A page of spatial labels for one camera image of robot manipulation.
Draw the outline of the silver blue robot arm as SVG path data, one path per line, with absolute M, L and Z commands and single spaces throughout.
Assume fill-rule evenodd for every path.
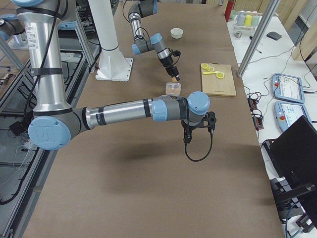
M 209 111 L 210 99 L 200 91 L 188 97 L 160 96 L 98 108 L 73 108 L 66 101 L 57 28 L 74 15 L 75 2 L 17 0 L 15 4 L 17 18 L 24 23 L 27 33 L 33 91 L 37 98 L 28 135 L 38 147 L 57 150 L 96 126 L 140 118 L 181 120 L 186 144 L 197 127 L 213 133 L 216 119 Z
M 172 82 L 178 82 L 180 76 L 173 57 L 180 57 L 181 52 L 168 48 L 160 33 L 150 37 L 145 28 L 141 26 L 142 18 L 154 15 L 157 12 L 158 3 L 156 0 L 141 0 L 130 7 L 128 21 L 134 37 L 132 51 L 135 55 L 140 55 L 154 50 L 166 72 L 172 78 Z

